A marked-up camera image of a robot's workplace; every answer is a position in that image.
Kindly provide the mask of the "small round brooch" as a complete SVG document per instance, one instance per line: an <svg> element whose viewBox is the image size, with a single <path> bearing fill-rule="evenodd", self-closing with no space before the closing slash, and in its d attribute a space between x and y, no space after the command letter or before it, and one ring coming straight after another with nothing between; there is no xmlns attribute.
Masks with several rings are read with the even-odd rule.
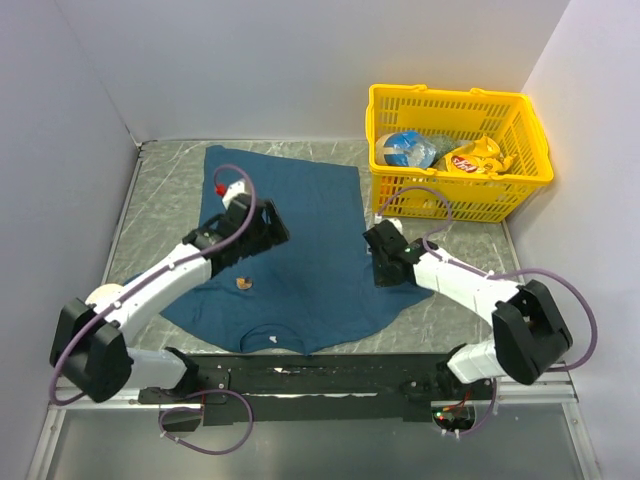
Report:
<svg viewBox="0 0 640 480"><path fill-rule="evenodd" d="M253 281L248 277L238 277L236 279L236 287L239 290L248 290L253 286Z"/></svg>

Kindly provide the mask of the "blue t-shirt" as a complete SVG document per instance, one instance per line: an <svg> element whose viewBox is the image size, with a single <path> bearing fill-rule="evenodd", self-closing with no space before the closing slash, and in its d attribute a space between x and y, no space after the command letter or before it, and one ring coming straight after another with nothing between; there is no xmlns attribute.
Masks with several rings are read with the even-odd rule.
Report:
<svg viewBox="0 0 640 480"><path fill-rule="evenodd" d="M378 288L363 232L369 182L360 145L293 142L154 143L141 166L110 279L145 270L221 209L215 167L245 170L272 199L290 240L241 261L174 302L136 336L136 347L189 353L427 352L432 297ZM236 287L238 277L253 286Z"/></svg>

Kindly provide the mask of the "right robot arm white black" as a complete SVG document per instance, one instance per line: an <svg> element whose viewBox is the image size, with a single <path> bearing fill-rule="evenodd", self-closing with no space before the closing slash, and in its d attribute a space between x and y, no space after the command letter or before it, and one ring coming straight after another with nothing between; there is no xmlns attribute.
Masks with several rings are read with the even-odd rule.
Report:
<svg viewBox="0 0 640 480"><path fill-rule="evenodd" d="M456 399L472 383L509 377L533 384L573 345L573 338L550 290L494 279L421 238L409 242L397 221L382 220L363 237L373 257L378 287L411 284L441 294L485 321L492 336L454 348L437 374L437 386Z"/></svg>

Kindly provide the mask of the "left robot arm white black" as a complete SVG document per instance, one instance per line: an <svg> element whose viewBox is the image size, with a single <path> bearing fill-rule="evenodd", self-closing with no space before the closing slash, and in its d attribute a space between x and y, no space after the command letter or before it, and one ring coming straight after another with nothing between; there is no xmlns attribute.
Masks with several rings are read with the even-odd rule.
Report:
<svg viewBox="0 0 640 480"><path fill-rule="evenodd" d="M191 399L200 370L191 357L175 348L148 351L129 344L179 297L238 261L288 241L272 200L240 193L226 201L225 208L122 289L94 302L68 302L50 353L56 375L96 403L124 388L157 388L177 402Z"/></svg>

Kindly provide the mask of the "blue clear plastic package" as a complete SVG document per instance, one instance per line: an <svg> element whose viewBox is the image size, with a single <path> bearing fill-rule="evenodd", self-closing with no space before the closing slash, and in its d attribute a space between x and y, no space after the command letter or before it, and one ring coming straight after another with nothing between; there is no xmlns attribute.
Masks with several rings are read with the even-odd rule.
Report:
<svg viewBox="0 0 640 480"><path fill-rule="evenodd" d="M381 136L375 143L374 160L382 166L426 169L435 161L436 153L431 141L409 130Z"/></svg>

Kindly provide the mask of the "yellow plastic basket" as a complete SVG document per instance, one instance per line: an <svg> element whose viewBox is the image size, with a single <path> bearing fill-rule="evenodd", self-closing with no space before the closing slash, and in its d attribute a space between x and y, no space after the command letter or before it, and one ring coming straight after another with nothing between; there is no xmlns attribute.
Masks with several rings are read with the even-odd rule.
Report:
<svg viewBox="0 0 640 480"><path fill-rule="evenodd" d="M388 216L499 223L554 178L522 93L374 84L365 133L371 208Z"/></svg>

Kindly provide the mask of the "yellow chips bag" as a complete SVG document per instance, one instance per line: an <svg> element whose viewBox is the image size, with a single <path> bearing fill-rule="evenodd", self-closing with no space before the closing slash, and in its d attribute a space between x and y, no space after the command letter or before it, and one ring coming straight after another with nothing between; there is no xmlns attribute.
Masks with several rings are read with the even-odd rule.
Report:
<svg viewBox="0 0 640 480"><path fill-rule="evenodd" d="M514 156L503 153L495 140L484 135L446 153L435 168L448 173L501 175L509 172L514 161Z"/></svg>

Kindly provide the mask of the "blue wrapped toilet paper roll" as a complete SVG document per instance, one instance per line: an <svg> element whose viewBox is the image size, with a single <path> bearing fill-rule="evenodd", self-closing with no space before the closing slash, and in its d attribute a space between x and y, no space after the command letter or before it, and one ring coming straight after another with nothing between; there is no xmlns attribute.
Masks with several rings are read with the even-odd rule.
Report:
<svg viewBox="0 0 640 480"><path fill-rule="evenodd" d="M123 286L117 283L106 283L94 289L86 298L86 305L97 305L104 299L119 295Z"/></svg>

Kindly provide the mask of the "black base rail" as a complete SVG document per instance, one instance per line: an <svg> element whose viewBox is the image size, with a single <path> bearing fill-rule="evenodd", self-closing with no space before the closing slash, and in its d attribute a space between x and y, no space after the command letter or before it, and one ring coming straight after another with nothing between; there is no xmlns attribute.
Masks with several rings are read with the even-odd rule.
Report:
<svg viewBox="0 0 640 480"><path fill-rule="evenodd" d="M222 355L198 354L199 370L182 393L140 391L141 404L204 406L207 426L254 418L267 421L400 418L429 422L438 404L476 405L494 392L487 378L464 385L446 372L446 355Z"/></svg>

